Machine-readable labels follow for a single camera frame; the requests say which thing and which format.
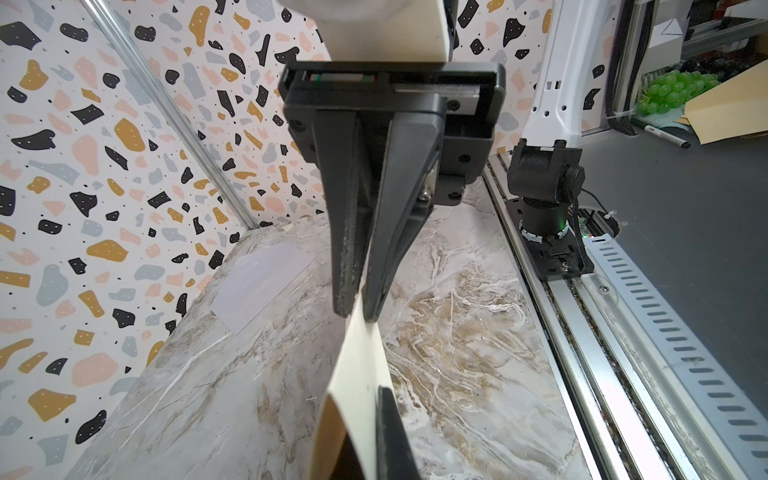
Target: marker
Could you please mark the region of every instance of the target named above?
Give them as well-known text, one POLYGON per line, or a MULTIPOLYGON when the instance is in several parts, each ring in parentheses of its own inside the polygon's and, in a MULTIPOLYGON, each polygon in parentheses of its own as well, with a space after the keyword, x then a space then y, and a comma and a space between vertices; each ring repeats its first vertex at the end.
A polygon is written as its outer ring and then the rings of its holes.
POLYGON ((673 144, 676 144, 680 148, 690 148, 689 141, 683 140, 680 137, 675 137, 672 134, 668 134, 667 132, 661 130, 660 128, 656 128, 652 125, 646 124, 642 121, 637 120, 636 118, 632 119, 632 123, 636 124, 638 127, 642 127, 643 130, 645 130, 649 134, 656 135, 659 138, 663 138, 664 140, 670 141, 673 144))

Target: marble tabletop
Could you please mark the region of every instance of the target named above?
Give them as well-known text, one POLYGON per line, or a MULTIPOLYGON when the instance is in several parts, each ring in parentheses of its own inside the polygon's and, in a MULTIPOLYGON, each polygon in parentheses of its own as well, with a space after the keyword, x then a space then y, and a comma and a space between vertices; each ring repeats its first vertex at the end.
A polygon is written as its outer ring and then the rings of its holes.
MULTIPOLYGON (((67 478, 305 478, 344 337, 325 215, 243 236, 67 478), (210 305, 238 256, 317 258, 233 335, 210 305)), ((422 478, 590 478, 481 181, 436 207, 379 317, 422 478)))

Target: terrazzo wall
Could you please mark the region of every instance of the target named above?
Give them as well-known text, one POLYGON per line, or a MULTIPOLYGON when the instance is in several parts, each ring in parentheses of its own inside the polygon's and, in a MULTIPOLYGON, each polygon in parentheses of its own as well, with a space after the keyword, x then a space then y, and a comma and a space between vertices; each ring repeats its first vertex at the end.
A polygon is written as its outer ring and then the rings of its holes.
MULTIPOLYGON (((329 60, 312 19, 273 0, 154 0, 140 8, 111 0, 111 6, 261 225, 325 209, 319 171, 292 146, 276 89, 287 61, 329 60)), ((610 57, 612 13, 584 93, 585 130, 601 123, 601 65, 610 57)), ((551 0, 459 2, 454 59, 507 68, 496 150, 517 144, 550 20, 551 0)))
POLYGON ((0 41, 0 478, 61 478, 243 228, 79 2, 0 41))

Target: dark gray tabletop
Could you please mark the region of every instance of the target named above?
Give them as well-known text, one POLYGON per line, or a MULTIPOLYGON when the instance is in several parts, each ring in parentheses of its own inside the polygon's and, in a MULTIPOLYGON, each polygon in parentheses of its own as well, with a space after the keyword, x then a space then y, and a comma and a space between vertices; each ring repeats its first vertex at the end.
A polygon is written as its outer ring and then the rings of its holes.
MULTIPOLYGON (((768 416, 768 137, 684 150, 645 132, 584 147, 618 242, 768 416)), ((584 205, 595 202, 580 196, 584 205)))

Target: bunch of green grapes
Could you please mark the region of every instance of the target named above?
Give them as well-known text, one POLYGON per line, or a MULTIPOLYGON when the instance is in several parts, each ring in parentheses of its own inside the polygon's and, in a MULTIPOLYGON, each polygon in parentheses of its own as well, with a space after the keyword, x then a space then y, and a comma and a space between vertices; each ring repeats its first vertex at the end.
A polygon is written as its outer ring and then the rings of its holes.
POLYGON ((680 73, 679 70, 673 70, 661 75, 645 89, 637 104, 637 113, 666 114, 672 108, 683 106, 691 98, 719 84, 715 74, 702 74, 700 71, 680 73))

